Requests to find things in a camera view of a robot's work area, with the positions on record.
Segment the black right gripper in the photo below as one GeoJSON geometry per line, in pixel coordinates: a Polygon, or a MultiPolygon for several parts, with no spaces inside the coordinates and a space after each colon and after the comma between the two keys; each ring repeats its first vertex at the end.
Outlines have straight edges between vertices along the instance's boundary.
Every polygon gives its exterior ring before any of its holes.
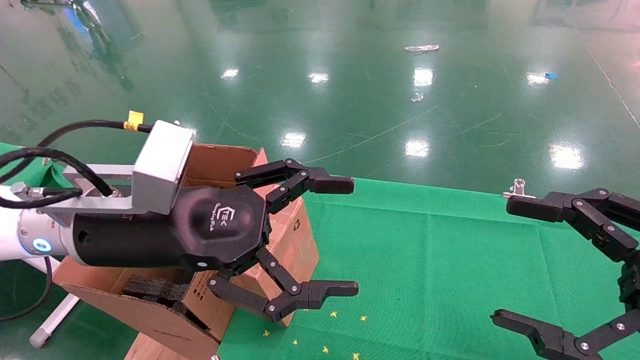
{"type": "Polygon", "coordinates": [[[583,336],[505,309],[491,315],[494,325],[527,337],[546,360],[601,360],[599,351],[640,330],[639,242],[622,229],[638,231],[640,202],[624,194],[597,188],[584,193],[551,191],[542,198],[513,195],[506,212],[547,223],[567,223],[613,262],[624,262],[619,277],[621,316],[583,336]]]}

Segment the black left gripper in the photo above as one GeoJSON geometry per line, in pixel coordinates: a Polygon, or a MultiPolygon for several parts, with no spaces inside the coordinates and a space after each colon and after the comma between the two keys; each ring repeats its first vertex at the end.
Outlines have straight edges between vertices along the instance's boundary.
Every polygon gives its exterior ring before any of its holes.
{"type": "Polygon", "coordinates": [[[78,213],[72,223],[74,258],[92,267],[218,271],[208,283],[215,296],[271,322],[296,310],[321,309],[327,297],[359,293],[355,281],[297,282],[265,249],[268,212],[277,214],[306,192],[352,194],[354,178],[286,158],[236,172],[234,180],[238,187],[231,189],[182,189],[169,214],[78,213]],[[265,200],[253,190],[274,184],[265,200]],[[257,263],[281,289],[272,300],[230,282],[231,274],[257,263]]]}

